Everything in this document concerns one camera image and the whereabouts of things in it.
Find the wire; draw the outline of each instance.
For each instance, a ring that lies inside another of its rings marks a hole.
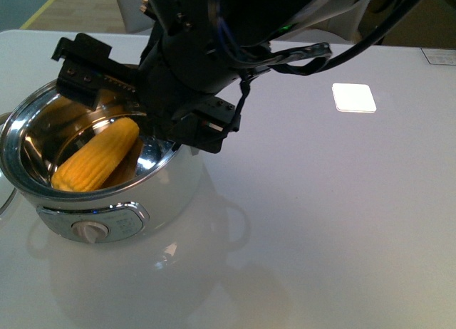
[[[364,50],[377,43],[382,39],[406,14],[408,14],[421,0],[404,0],[398,8],[393,10],[391,14],[380,24],[374,31],[362,39],[359,43],[355,44],[347,51],[329,60],[329,62],[319,70],[327,71],[336,66],[345,63],[353,57],[359,55]]]

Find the screw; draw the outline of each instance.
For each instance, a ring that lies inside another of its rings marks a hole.
[[[182,23],[184,20],[185,20],[185,15],[181,12],[179,12],[178,14],[176,14],[176,19],[177,19],[177,22],[178,23]]]
[[[192,30],[193,24],[189,21],[185,21],[183,23],[183,26],[184,26],[185,31],[190,31],[190,30]]]

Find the white label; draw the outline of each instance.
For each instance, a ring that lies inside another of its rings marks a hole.
[[[368,85],[334,83],[333,95],[340,112],[374,113],[377,110]]]
[[[456,66],[456,50],[451,49],[421,49],[429,64]]]

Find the floor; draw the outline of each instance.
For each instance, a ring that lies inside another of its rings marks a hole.
[[[27,17],[31,16],[30,10],[33,9],[32,6],[27,6],[31,1],[1,0],[0,31],[23,25],[22,28],[35,30],[125,33],[116,0],[54,0],[26,23]],[[38,9],[46,0],[33,2]],[[8,6],[8,11],[5,11],[5,5]],[[368,11],[361,21],[361,34],[369,33],[384,17],[385,14],[372,14]],[[456,0],[424,0],[388,34],[383,44],[456,48]]]

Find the pot rim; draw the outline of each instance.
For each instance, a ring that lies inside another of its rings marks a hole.
[[[15,186],[15,188],[17,188],[21,193],[27,193],[35,197],[58,202],[86,202],[111,197],[113,195],[124,192],[125,190],[132,189],[138,184],[143,183],[145,180],[156,175],[162,168],[164,168],[169,163],[171,158],[173,158],[182,148],[182,145],[173,143],[171,148],[163,155],[160,161],[158,161],[157,164],[151,167],[150,170],[132,178],[127,182],[116,185],[114,187],[99,189],[93,192],[65,192],[54,189],[48,185],[44,185],[36,179],[34,179],[26,171],[26,168],[22,164],[20,157],[21,151],[19,150],[19,147],[22,145],[24,135],[17,135],[14,142],[8,144],[8,146],[15,144],[12,147],[12,149],[15,151],[14,154],[8,151],[9,147],[5,146],[8,142],[10,129],[13,127],[13,124],[15,123],[17,117],[21,115],[25,110],[27,110],[27,108],[33,102],[44,97],[47,93],[54,92],[56,96],[60,95],[56,91],[55,87],[56,80],[53,80],[45,84],[32,94],[30,94],[11,112],[10,116],[4,123],[3,129],[0,133],[0,148],[3,152],[3,154],[0,155],[0,168],[6,176],[6,178],[10,181],[10,183],[12,183]],[[12,172],[12,167],[14,167],[14,165],[17,165],[15,169],[20,171],[20,177],[26,178],[20,178]]]

